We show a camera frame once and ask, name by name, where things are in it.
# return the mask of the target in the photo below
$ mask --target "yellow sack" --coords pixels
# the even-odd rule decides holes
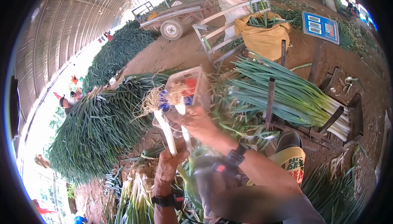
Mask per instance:
[[[241,34],[246,47],[264,58],[275,61],[281,57],[281,41],[286,40],[285,50],[289,46],[289,36],[287,30],[289,23],[276,23],[271,28],[258,28],[248,26],[250,17],[262,17],[264,13],[248,15],[243,19],[235,19],[235,34]],[[273,20],[273,16],[281,18],[280,15],[268,12],[268,20]]]
[[[149,16],[149,18],[148,18],[147,20],[151,20],[151,19],[153,19],[153,18],[155,18],[155,17],[157,17],[157,12],[156,12],[156,11],[154,11],[154,12]]]

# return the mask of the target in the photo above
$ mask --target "cart wheel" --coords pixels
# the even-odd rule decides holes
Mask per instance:
[[[183,25],[189,25],[192,24],[193,22],[194,22],[194,17],[189,17],[187,19],[184,18],[183,20],[180,20],[180,23]]]
[[[161,24],[161,34],[167,40],[178,40],[183,34],[183,27],[179,21],[168,19]]]

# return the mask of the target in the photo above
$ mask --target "plastic crate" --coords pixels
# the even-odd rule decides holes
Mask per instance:
[[[206,111],[208,111],[210,106],[210,81],[206,74],[203,72],[202,66],[194,67],[176,74],[172,74],[168,78],[166,86],[177,84],[184,79],[197,79],[193,104],[200,105]],[[153,126],[157,128],[160,127],[160,124],[158,123],[156,118],[153,119]]]

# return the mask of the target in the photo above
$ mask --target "hand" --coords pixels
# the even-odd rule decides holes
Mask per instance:
[[[187,105],[185,108],[185,115],[171,110],[166,112],[165,116],[170,121],[183,125],[192,136],[204,144],[209,144],[214,136],[221,134],[201,106]]]
[[[171,193],[171,181],[174,179],[177,166],[189,156],[183,139],[175,142],[177,155],[172,157],[169,148],[160,153],[155,177],[155,195],[167,196]]]

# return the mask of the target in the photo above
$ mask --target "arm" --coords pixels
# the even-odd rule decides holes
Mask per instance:
[[[166,113],[171,121],[183,125],[201,143],[215,148],[225,156],[238,147],[238,142],[222,133],[210,120],[202,107],[186,106],[186,115]],[[247,150],[240,169],[256,185],[284,187],[303,194],[296,180],[272,160],[256,151]]]
[[[169,148],[160,153],[157,172],[154,178],[154,195],[166,197],[171,194],[171,181],[174,179],[176,167],[189,156],[184,141],[176,143],[178,154],[172,157]],[[154,208],[155,224],[176,224],[177,216],[173,206]]]

